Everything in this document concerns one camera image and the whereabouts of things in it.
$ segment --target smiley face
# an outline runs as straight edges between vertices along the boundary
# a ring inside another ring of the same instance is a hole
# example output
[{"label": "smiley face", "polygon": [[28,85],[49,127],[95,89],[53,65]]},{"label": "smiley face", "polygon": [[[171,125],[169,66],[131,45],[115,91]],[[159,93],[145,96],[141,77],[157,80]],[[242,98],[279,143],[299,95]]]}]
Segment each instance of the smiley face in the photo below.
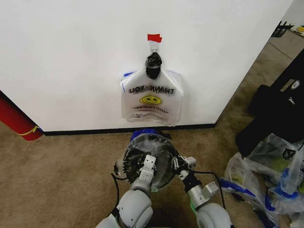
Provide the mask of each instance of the smiley face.
[{"label": "smiley face", "polygon": [[304,27],[303,26],[299,26],[299,27],[296,28],[296,30],[298,32],[304,32]]},{"label": "smiley face", "polygon": [[156,96],[144,96],[140,99],[140,102],[148,105],[159,105],[162,100]]}]

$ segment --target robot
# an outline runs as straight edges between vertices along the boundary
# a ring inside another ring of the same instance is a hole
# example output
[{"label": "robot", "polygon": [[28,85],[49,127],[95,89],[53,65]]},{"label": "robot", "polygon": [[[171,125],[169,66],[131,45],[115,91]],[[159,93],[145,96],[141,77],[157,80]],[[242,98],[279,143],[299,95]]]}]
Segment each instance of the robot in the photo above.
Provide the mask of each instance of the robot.
[{"label": "robot", "polygon": [[[150,154],[141,154],[141,158],[137,159],[136,162],[124,162],[124,172],[128,172],[128,174],[135,172],[137,173],[137,178],[132,180],[130,190],[121,197],[118,205],[110,215],[102,220],[96,228],[146,227],[153,215],[150,194],[153,178],[157,176],[158,172],[156,165],[157,155],[153,156]],[[183,182],[185,192],[190,197],[190,204],[195,211],[198,227],[230,228],[231,222],[227,211],[219,204],[207,203],[219,188],[214,182],[202,187],[201,182],[195,177],[195,171],[193,170],[196,166],[196,159],[193,157],[186,158],[174,153],[170,157],[170,162],[172,174],[174,176],[177,175]],[[128,165],[132,168],[134,166],[137,168],[130,170],[126,168]],[[127,178],[129,180],[132,179],[130,175],[127,175]]]}]

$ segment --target red tape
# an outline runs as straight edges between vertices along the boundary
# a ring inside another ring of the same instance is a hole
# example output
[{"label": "red tape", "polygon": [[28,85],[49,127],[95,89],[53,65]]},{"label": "red tape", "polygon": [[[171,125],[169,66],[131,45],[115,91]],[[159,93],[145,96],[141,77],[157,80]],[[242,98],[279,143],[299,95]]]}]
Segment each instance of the red tape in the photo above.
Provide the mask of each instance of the red tape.
[{"label": "red tape", "polygon": [[148,34],[148,41],[149,40],[161,43],[162,37],[160,34]]}]

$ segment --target baseboard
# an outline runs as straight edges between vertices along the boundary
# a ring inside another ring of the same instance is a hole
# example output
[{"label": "baseboard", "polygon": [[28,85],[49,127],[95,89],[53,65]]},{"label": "baseboard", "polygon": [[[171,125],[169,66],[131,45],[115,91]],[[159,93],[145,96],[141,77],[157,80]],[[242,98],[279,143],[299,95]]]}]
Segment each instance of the baseboard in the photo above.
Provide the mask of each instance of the baseboard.
[{"label": "baseboard", "polygon": [[137,128],[114,128],[114,129],[97,129],[97,130],[79,130],[79,131],[53,131],[53,132],[44,132],[46,136],[52,135],[77,135],[77,134],[103,134],[103,133],[123,133],[123,132],[135,132],[142,128],[153,128],[159,131],[169,131],[169,130],[184,130],[184,129],[204,129],[204,128],[213,128],[215,123],[207,124],[192,124],[192,125],[179,125],[175,127],[137,127]]}]

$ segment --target plastic bag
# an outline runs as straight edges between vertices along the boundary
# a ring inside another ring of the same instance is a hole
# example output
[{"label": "plastic bag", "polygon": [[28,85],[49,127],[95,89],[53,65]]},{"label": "plastic bag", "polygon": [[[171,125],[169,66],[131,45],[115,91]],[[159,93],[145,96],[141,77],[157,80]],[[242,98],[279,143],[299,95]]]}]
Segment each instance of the plastic bag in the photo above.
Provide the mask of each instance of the plastic bag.
[{"label": "plastic bag", "polygon": [[145,68],[122,78],[122,117],[129,122],[154,121],[175,126],[181,116],[181,75],[161,69],[155,43],[150,41],[153,53]]},{"label": "plastic bag", "polygon": [[255,209],[264,211],[267,217],[278,226],[278,215],[266,207],[266,195],[263,193],[258,179],[244,163],[241,154],[236,153],[228,162],[225,170],[225,178],[220,179],[222,189],[227,192],[240,195],[249,202]]},{"label": "plastic bag", "polygon": [[139,130],[133,135],[137,137],[132,136],[122,158],[116,162],[115,173],[122,178],[127,177],[133,183],[139,177],[140,168],[148,154],[156,157],[156,173],[151,182],[151,191],[165,188],[174,177],[172,159],[178,156],[178,152],[168,139],[153,129]]},{"label": "plastic bag", "polygon": [[298,151],[302,142],[289,142],[270,134],[244,159],[252,171],[266,174],[270,177],[277,194],[294,197],[303,179],[303,149]]},{"label": "plastic bag", "polygon": [[293,199],[287,199],[282,196],[272,196],[269,197],[269,204],[271,208],[274,209],[274,212],[278,214],[288,214],[294,212],[303,212],[304,211],[304,195],[297,195]]},{"label": "plastic bag", "polygon": [[304,228],[304,212],[288,214],[291,228]]}]

